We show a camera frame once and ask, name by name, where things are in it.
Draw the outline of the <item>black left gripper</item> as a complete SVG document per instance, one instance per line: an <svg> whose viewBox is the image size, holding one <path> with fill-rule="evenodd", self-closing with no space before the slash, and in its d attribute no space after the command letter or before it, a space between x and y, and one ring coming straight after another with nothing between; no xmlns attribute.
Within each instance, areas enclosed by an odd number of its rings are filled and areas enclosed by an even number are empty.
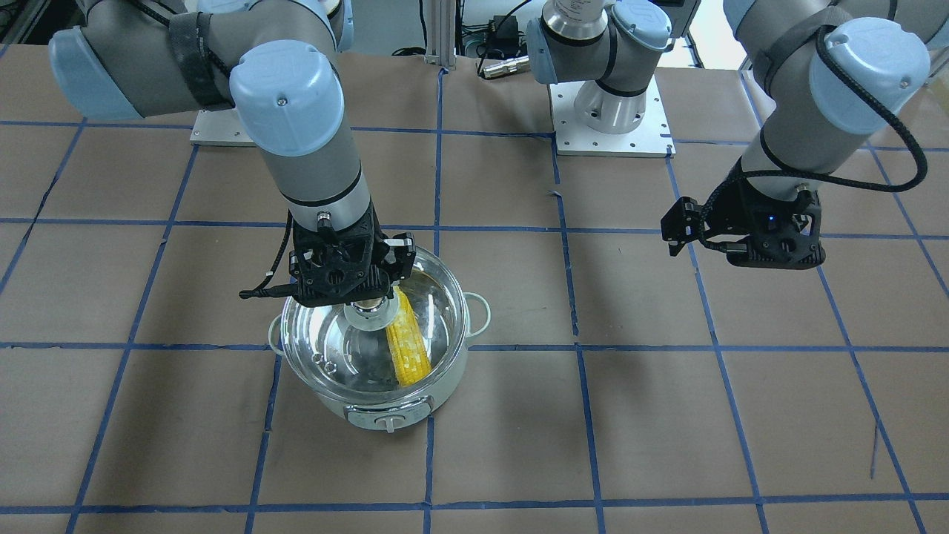
<svg viewBox="0 0 949 534"><path fill-rule="evenodd" d="M732 174L705 205L679 197L661 218L661 236L671 257L699 240L701 230L703 245L725 253L732 265L813 269L826 260L820 226L820 200L809 186L800 186L791 200L777 200L746 175Z"/></svg>

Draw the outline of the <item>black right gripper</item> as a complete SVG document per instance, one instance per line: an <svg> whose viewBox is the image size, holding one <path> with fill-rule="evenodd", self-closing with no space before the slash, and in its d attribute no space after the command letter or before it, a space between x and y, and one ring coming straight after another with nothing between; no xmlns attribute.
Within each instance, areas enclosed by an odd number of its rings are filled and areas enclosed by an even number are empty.
<svg viewBox="0 0 949 534"><path fill-rule="evenodd" d="M294 222L291 236L289 274L296 286L289 295L302 306L391 298L393 285L410 277L416 260L413 234L384 234L374 207L342 230L329 213L319 213L316 229Z"/></svg>

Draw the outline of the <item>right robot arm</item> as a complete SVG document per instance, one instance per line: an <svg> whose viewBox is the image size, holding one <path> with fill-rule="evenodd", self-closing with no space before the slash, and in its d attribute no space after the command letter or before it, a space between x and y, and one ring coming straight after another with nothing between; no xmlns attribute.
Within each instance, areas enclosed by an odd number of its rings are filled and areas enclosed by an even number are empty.
<svg viewBox="0 0 949 534"><path fill-rule="evenodd" d="M305 307L390 300L412 273L408 233L380 229L346 117L337 54L351 44L347 1L81 1L82 26L48 44L67 100L89 119L237 112L288 204L292 283L240 297Z"/></svg>

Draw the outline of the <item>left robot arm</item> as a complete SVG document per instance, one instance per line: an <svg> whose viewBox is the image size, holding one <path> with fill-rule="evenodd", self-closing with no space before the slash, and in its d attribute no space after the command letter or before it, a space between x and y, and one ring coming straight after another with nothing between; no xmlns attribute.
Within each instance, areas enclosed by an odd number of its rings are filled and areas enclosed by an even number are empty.
<svg viewBox="0 0 949 534"><path fill-rule="evenodd" d="M898 118L947 47L945 1L725 1L733 38L773 110L705 202L679 197L661 219L671 256L698 241L735 266L813 269L822 183L897 193L919 185L926 156ZM604 134L636 128L647 84L675 33L664 3L548 1L526 25L543 85L580 82L575 110ZM898 185L841 178L838 169L890 128L916 170Z"/></svg>

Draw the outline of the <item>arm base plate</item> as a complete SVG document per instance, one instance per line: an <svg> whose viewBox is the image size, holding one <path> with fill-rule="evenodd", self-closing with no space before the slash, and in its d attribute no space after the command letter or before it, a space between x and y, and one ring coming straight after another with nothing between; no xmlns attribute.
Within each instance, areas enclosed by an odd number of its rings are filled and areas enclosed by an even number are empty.
<svg viewBox="0 0 949 534"><path fill-rule="evenodd" d="M633 97L608 93L594 81L550 85L549 97L560 155L675 155L655 78L651 78L643 93Z"/></svg>
<svg viewBox="0 0 949 534"><path fill-rule="evenodd" d="M194 120L190 142L218 148L254 148L236 109L199 111Z"/></svg>

